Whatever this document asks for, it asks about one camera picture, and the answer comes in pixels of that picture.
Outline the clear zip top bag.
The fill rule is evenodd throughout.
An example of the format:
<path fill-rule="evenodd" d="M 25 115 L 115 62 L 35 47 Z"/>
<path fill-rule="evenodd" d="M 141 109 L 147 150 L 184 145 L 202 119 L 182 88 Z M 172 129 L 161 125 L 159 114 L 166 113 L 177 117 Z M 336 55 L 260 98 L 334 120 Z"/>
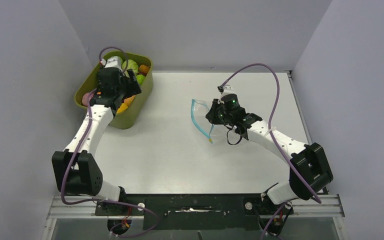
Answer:
<path fill-rule="evenodd" d="M 210 144 L 226 142 L 228 129 L 223 125 L 210 123 L 206 119 L 206 115 L 209 113 L 211 106 L 211 101 L 193 98 L 190 107 L 191 122 Z"/>

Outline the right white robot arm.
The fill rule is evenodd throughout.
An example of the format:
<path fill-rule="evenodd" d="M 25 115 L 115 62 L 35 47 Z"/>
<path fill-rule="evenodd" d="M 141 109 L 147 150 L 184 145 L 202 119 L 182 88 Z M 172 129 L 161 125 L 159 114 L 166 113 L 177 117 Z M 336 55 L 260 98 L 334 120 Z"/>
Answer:
<path fill-rule="evenodd" d="M 205 117 L 211 124 L 228 127 L 241 139 L 261 145 L 288 165 L 288 180 L 276 183 L 264 192 L 261 207 L 266 213 L 275 213 L 284 202 L 315 199 L 317 193 L 334 179 L 320 144 L 300 142 L 269 127 L 260 116 L 246 112 L 235 93 L 213 99 Z"/>

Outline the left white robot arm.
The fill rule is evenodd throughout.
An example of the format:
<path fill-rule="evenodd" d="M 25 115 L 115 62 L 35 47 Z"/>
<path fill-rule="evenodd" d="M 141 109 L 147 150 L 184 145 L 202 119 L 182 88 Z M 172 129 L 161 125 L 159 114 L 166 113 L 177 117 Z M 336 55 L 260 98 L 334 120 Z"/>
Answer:
<path fill-rule="evenodd" d="M 98 87 L 88 93 L 87 113 L 71 142 L 63 151 L 55 151 L 51 162 L 60 197 L 64 204 L 66 194 L 89 196 L 91 201 L 122 202 L 123 187 L 104 180 L 95 153 L 109 123 L 115 118 L 125 99 L 142 92 L 132 69 L 123 72 L 117 67 L 99 70 Z"/>

